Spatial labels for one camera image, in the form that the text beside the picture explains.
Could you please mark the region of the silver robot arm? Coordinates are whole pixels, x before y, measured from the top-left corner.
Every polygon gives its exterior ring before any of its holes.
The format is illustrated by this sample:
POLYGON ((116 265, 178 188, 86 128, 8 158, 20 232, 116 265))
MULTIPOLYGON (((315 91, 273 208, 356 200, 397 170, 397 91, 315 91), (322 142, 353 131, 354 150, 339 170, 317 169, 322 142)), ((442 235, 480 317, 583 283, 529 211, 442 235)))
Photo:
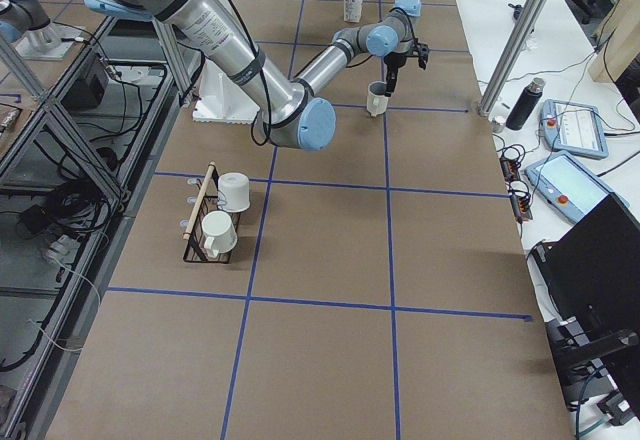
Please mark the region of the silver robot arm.
POLYGON ((333 139, 336 113, 320 91, 358 55, 383 58, 388 67, 386 95, 407 58, 426 66, 429 50, 417 39, 420 0, 395 0, 378 23, 345 28, 294 78, 288 79, 251 39, 231 0, 84 0, 106 16, 156 20, 174 26, 258 106, 256 142, 317 151, 333 139))

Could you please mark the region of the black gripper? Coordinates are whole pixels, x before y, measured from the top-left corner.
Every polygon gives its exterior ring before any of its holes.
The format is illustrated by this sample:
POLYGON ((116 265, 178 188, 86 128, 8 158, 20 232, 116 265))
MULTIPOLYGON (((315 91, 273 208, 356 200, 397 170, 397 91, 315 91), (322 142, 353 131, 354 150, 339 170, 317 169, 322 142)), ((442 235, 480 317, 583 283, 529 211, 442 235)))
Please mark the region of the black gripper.
POLYGON ((395 92, 398 78, 398 71, 406 64, 406 57, 402 53, 389 53, 383 58, 386 65, 386 87, 385 96, 392 96, 395 92))

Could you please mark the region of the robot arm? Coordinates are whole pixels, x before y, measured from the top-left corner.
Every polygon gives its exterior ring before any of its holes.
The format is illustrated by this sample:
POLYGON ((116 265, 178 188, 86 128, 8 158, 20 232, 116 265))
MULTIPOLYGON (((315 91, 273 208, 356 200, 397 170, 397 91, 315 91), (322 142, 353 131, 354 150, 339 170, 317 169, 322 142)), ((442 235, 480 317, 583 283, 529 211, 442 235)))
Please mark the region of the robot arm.
POLYGON ((60 61, 71 48, 39 0, 1 0, 1 36, 27 60, 60 61))

